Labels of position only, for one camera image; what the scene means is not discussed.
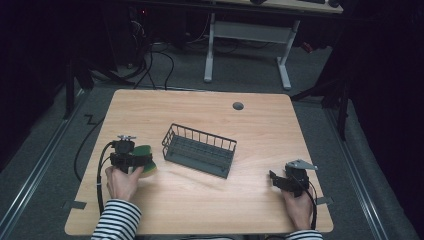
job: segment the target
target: person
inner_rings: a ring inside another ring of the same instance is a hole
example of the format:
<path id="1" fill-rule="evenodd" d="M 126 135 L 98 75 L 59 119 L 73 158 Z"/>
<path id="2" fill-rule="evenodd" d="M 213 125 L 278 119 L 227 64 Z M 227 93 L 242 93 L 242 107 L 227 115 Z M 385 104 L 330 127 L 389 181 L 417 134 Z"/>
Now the person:
<path id="1" fill-rule="evenodd" d="M 131 174 L 126 174 L 113 166 L 106 168 L 105 172 L 111 199 L 107 201 L 91 239 L 134 239 L 141 211 L 132 201 L 138 189 L 138 179 L 143 167 L 138 167 Z M 312 203 L 308 194 L 303 192 L 301 196 L 295 198 L 291 192 L 284 190 L 281 192 L 287 213 L 296 229 L 295 232 L 286 235 L 285 239 L 322 239 L 321 233 L 311 230 Z"/>

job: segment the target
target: hand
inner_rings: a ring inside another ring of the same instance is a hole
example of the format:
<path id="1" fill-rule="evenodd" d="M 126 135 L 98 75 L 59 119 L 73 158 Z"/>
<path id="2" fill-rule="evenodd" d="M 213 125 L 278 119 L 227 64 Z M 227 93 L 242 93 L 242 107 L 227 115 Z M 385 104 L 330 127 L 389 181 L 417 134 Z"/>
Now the hand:
<path id="1" fill-rule="evenodd" d="M 107 189 L 111 198 L 132 202 L 143 170 L 144 167 L 137 167 L 133 173 L 126 174 L 114 166 L 106 168 Z"/>
<path id="2" fill-rule="evenodd" d="M 302 195 L 295 198 L 294 193 L 281 190 L 286 203 L 287 213 L 297 231 L 311 229 L 312 201 L 308 194 L 303 191 Z"/>

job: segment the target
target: striped sleeve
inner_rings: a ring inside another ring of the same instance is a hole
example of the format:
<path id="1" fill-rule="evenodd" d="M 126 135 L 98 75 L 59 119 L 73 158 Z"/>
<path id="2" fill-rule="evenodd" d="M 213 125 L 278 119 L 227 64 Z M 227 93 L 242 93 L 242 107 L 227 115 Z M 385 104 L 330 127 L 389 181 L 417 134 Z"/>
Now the striped sleeve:
<path id="1" fill-rule="evenodd" d="M 141 218 L 140 209 L 129 202 L 111 199 L 91 236 L 95 239 L 132 240 Z"/>
<path id="2" fill-rule="evenodd" d="M 320 232 L 315 230 L 303 230 L 285 236 L 285 240 L 322 240 Z"/>

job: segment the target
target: table hole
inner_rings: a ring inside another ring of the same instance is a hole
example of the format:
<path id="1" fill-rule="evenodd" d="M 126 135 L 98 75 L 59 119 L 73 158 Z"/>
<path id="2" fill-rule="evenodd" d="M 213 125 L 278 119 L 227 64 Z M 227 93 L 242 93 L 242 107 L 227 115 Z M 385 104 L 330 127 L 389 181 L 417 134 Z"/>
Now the table hole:
<path id="1" fill-rule="evenodd" d="M 233 103 L 233 108 L 235 110 L 242 110 L 244 108 L 244 105 L 241 102 L 235 102 L 235 103 Z"/>

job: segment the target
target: gray wire basket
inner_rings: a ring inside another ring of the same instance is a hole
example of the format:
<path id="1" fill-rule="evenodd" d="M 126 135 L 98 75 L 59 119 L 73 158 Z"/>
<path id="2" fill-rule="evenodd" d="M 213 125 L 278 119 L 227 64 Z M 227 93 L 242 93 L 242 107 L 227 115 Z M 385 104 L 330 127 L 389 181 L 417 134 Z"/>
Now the gray wire basket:
<path id="1" fill-rule="evenodd" d="M 173 123 L 162 145 L 165 160 L 227 178 L 237 141 Z"/>

